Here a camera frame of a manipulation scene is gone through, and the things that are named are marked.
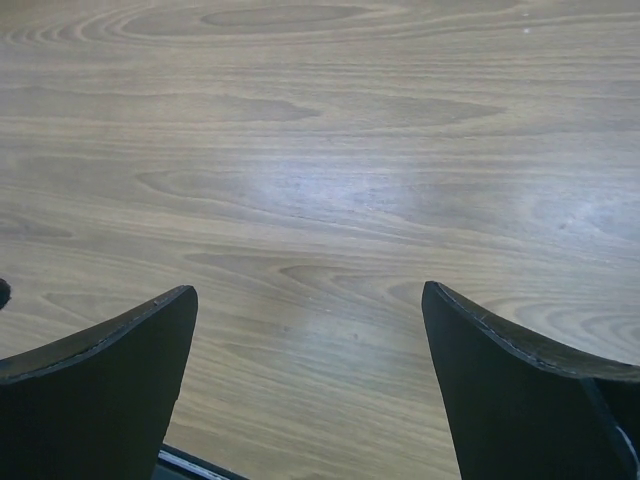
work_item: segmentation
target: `wood grain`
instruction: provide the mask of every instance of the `wood grain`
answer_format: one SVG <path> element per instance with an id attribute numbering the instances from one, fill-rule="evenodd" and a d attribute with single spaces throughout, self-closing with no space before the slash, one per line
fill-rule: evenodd
<path id="1" fill-rule="evenodd" d="M 419 298 L 640 362 L 637 0 L 5 0 L 0 356 L 200 293 L 167 441 L 458 475 Z"/>

